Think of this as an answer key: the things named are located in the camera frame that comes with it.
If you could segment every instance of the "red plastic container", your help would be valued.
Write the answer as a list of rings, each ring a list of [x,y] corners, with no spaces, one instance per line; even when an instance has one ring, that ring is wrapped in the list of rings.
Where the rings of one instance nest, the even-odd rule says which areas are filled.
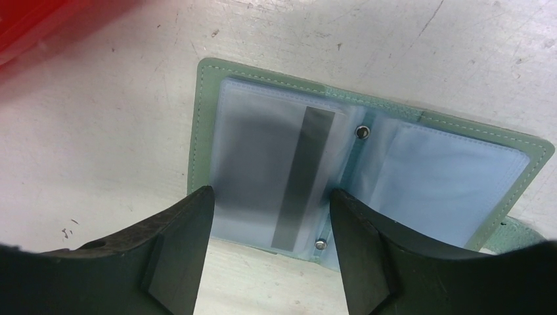
[[[0,65],[89,4],[90,0],[0,0]]]

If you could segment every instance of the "green border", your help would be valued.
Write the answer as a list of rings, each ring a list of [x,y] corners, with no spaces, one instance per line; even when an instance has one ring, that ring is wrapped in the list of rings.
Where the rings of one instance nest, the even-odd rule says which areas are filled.
[[[421,110],[382,98],[327,87],[289,75],[261,70],[225,60],[205,58],[198,65],[194,119],[190,142],[190,163],[188,168],[189,194],[199,187],[209,184],[215,113],[220,84],[226,77],[244,78],[313,95],[337,98],[347,103],[380,108],[396,117],[419,121],[439,130],[450,131],[523,151],[530,158],[529,165],[501,202],[494,208],[488,219],[485,220],[484,224],[480,226],[472,239],[466,244],[465,248],[468,249],[479,250],[482,247],[516,203],[518,197],[523,194],[526,187],[555,151],[555,148],[549,141],[535,136],[476,123],[451,115]]]

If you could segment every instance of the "metal rivet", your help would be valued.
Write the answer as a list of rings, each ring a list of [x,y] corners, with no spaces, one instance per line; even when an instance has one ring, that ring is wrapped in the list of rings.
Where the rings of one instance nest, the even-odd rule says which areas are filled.
[[[369,131],[369,127],[367,126],[360,126],[356,128],[356,136],[358,137],[358,139],[366,139],[367,137],[369,137],[370,133],[371,132]]]
[[[327,248],[327,242],[325,240],[317,240],[315,241],[315,248],[322,251]]]

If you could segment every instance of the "white surface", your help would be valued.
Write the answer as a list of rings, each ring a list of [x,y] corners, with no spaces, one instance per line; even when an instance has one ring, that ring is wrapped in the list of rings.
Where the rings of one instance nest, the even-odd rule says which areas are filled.
[[[557,142],[557,1],[108,6],[0,69],[2,242],[76,248],[181,199],[205,56]],[[551,159],[512,210],[553,238],[555,168]],[[340,275],[323,270],[212,241],[196,313],[342,314]]]

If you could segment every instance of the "open wallet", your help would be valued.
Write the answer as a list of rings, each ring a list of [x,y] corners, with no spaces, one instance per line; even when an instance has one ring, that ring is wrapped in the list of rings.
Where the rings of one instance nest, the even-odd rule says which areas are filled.
[[[535,136],[208,58],[189,192],[213,187],[212,237],[334,270],[335,188],[435,240],[501,253],[543,239],[506,215],[553,153]]]

